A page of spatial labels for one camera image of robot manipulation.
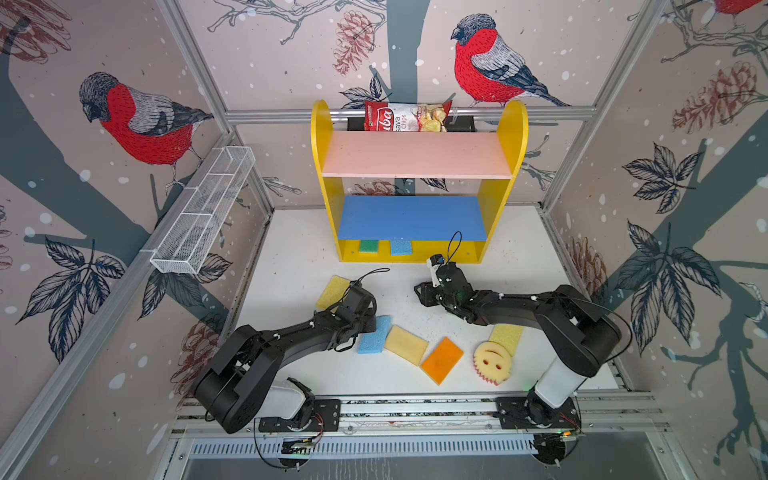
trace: blue sponge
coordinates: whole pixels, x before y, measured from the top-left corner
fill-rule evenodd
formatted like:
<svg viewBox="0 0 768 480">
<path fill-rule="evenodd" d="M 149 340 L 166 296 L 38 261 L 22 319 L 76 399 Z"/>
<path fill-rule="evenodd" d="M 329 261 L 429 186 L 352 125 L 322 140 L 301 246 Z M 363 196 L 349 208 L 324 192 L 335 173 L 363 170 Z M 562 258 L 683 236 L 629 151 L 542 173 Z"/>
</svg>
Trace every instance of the blue sponge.
<svg viewBox="0 0 768 480">
<path fill-rule="evenodd" d="M 413 247 L 411 247 L 411 240 L 390 240 L 389 252 L 393 257 L 404 257 L 413 255 Z"/>
<path fill-rule="evenodd" d="M 384 342 L 389 334 L 389 324 L 392 317 L 389 315 L 376 317 L 376 331 L 363 333 L 357 353 L 381 353 L 384 350 Z"/>
</svg>

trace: blue shelf board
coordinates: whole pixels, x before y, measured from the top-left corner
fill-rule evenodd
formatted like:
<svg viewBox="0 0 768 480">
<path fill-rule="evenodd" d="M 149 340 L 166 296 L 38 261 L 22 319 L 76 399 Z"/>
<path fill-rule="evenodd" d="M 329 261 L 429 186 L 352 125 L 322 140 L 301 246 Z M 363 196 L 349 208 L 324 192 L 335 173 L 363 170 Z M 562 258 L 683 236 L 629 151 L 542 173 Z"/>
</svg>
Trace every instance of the blue shelf board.
<svg viewBox="0 0 768 480">
<path fill-rule="evenodd" d="M 486 241 L 477 197 L 347 196 L 339 240 Z"/>
</svg>

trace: yellow bottom shelf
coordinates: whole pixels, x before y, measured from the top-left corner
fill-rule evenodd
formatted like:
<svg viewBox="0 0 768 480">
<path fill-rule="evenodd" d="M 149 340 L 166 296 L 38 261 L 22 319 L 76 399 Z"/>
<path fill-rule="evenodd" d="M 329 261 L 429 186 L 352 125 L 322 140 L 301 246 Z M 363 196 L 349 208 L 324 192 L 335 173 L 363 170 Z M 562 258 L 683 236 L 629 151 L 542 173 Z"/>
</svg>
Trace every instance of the yellow bottom shelf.
<svg viewBox="0 0 768 480">
<path fill-rule="evenodd" d="M 457 243 L 454 241 L 451 245 L 451 253 L 453 253 Z M 480 263 L 480 253 L 484 245 L 485 242 L 462 242 L 452 261 L 456 263 Z M 357 263 L 424 263 L 432 255 L 437 253 L 446 255 L 448 252 L 448 242 L 445 241 L 414 240 L 411 242 L 413 255 L 403 256 L 390 254 L 388 240 L 379 241 L 378 253 L 360 253 L 359 240 L 339 240 L 339 246 L 342 251 L 341 261 Z"/>
</svg>

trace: white wire rack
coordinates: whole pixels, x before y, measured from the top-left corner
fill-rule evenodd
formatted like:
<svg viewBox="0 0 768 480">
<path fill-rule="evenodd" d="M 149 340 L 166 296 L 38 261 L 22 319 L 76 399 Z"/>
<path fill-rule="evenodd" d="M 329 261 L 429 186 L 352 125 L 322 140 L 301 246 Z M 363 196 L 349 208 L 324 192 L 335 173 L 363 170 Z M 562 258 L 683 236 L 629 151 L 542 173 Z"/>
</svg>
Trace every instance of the white wire rack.
<svg viewBox="0 0 768 480">
<path fill-rule="evenodd" d="M 255 158 L 248 147 L 224 147 L 150 259 L 162 273 L 197 274 Z"/>
</svg>

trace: gray floor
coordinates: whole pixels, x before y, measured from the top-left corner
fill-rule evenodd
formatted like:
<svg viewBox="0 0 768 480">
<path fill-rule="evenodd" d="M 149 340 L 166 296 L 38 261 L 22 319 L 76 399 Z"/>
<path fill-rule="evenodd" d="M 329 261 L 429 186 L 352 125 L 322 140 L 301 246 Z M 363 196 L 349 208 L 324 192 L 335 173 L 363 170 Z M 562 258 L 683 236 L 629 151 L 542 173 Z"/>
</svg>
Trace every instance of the gray floor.
<svg viewBox="0 0 768 480">
<path fill-rule="evenodd" d="M 482 457 L 369 458 L 316 460 L 300 472 L 283 472 L 255 459 L 190 460 L 184 480 L 293 478 L 296 480 L 654 480 L 662 479 L 644 433 L 591 433 L 560 468 L 529 455 Z"/>
</svg>

